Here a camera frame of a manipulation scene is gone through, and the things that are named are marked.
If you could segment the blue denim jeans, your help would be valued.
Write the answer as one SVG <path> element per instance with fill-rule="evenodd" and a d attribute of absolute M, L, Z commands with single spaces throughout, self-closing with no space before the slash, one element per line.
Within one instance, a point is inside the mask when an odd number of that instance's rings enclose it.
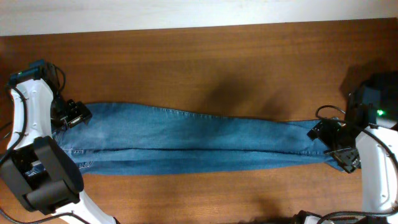
<path fill-rule="evenodd" d="M 54 140 L 84 174 L 165 175 L 325 163 L 315 121 L 275 122 L 129 103 L 88 105 L 92 118 Z"/>

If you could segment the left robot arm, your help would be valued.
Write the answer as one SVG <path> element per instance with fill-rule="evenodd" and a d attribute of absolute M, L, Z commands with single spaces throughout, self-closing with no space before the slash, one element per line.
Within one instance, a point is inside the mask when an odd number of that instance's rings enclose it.
<path fill-rule="evenodd" d="M 44 215 L 40 223 L 118 224 L 89 198 L 78 166 L 53 138 L 92 117 L 82 102 L 63 98 L 65 83 L 64 71 L 45 60 L 10 76 L 14 115 L 1 179 L 27 211 Z"/>

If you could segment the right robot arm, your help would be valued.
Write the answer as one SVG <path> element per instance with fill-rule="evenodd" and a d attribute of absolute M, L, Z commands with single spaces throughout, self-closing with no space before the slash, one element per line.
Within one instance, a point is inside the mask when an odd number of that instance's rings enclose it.
<path fill-rule="evenodd" d="M 361 169 L 361 211 L 300 211 L 292 223 L 397 223 L 397 72 L 375 73 L 348 95 L 344 118 L 326 118 L 309 132 L 347 173 Z"/>

